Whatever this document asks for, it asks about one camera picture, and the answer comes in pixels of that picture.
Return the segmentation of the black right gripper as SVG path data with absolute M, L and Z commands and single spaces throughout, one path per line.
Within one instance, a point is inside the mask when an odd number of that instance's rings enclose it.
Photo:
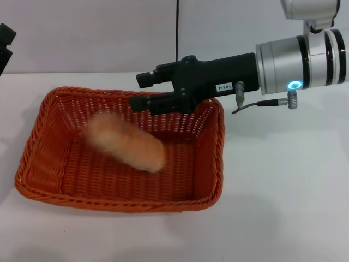
M 172 81 L 178 96 L 169 92 L 129 98 L 132 111 L 149 111 L 151 115 L 190 114 L 196 110 L 196 104 L 204 100 L 235 94 L 237 82 L 244 83 L 246 92 L 260 88 L 254 53 L 212 61 L 199 61 L 195 56 L 188 56 L 179 63 L 157 65 L 152 73 L 139 73 L 136 80 L 139 88 Z

